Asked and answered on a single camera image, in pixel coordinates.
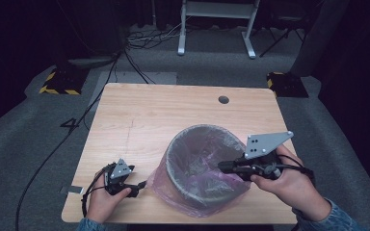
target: wooden tabletop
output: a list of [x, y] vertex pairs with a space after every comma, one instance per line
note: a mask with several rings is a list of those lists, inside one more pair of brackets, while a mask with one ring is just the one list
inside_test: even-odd
[[[220, 96], [229, 99], [227, 104]], [[134, 165], [127, 184], [145, 181], [155, 170], [172, 139], [197, 124], [224, 127], [246, 143], [248, 134], [287, 131], [272, 91], [223, 87], [108, 84], [76, 169], [73, 186], [85, 189], [96, 172], [123, 158]], [[292, 142], [285, 143], [295, 153]], [[82, 217], [81, 194], [70, 193], [62, 219]], [[255, 184], [235, 206], [208, 218], [184, 215], [151, 189], [126, 198], [108, 220], [118, 223], [295, 223], [291, 208]]]

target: person's arm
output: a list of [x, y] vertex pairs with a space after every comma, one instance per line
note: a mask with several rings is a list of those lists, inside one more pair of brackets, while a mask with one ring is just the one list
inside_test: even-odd
[[[293, 155], [284, 145], [279, 146], [276, 153], [288, 156], [303, 164], [302, 160]], [[288, 158], [280, 158], [286, 165], [296, 165]], [[259, 189], [275, 194], [285, 204], [293, 207], [298, 217], [299, 226], [302, 229], [307, 228], [304, 230], [328, 230], [331, 227], [335, 227], [334, 230], [337, 230], [337, 224], [340, 222], [341, 224], [351, 223], [352, 227], [355, 228], [353, 230], [361, 230], [354, 220], [334, 203], [320, 195], [310, 179], [297, 170], [286, 168], [277, 180], [269, 180], [257, 175], [253, 175], [251, 180]]]
[[80, 220], [77, 231], [103, 231], [106, 230], [103, 223], [115, 211], [119, 203], [131, 193], [131, 189], [127, 188], [123, 191], [110, 195], [104, 189], [104, 174], [102, 174], [95, 182], [94, 189], [90, 195], [89, 210], [85, 218]]

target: blue sleeve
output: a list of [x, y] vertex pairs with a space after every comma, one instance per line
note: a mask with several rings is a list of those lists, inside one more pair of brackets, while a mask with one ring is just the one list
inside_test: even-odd
[[297, 216], [297, 221], [299, 227], [303, 231], [363, 231], [365, 228], [361, 227], [355, 220], [350, 218], [350, 216], [340, 209], [334, 202], [327, 199], [331, 204], [330, 214], [323, 220], [320, 221], [310, 221], [305, 219], [303, 213], [299, 210], [293, 209], [293, 212]]
[[105, 231], [105, 230], [106, 226], [87, 218], [82, 218], [80, 220], [79, 226], [76, 229], [76, 231]]

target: pink plastic bag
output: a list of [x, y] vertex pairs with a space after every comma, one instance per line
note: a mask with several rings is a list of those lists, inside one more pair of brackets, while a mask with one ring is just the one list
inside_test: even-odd
[[223, 174], [218, 162], [241, 157], [245, 145], [214, 125], [196, 125], [176, 135], [147, 186], [191, 217], [208, 217], [238, 201], [251, 187], [235, 174]]

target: person's left hand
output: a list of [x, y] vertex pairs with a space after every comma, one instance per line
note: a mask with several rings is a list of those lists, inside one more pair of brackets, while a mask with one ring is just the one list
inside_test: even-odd
[[[104, 187], [104, 174], [98, 178], [95, 182], [93, 189], [96, 188], [103, 188]], [[90, 203], [89, 203], [89, 210], [86, 214], [86, 218], [93, 220], [97, 223], [104, 223], [107, 218], [114, 212], [117, 205], [129, 194], [131, 193], [131, 189], [127, 188], [123, 191], [115, 194], [110, 195], [104, 189], [98, 189], [91, 193], [90, 195]]]

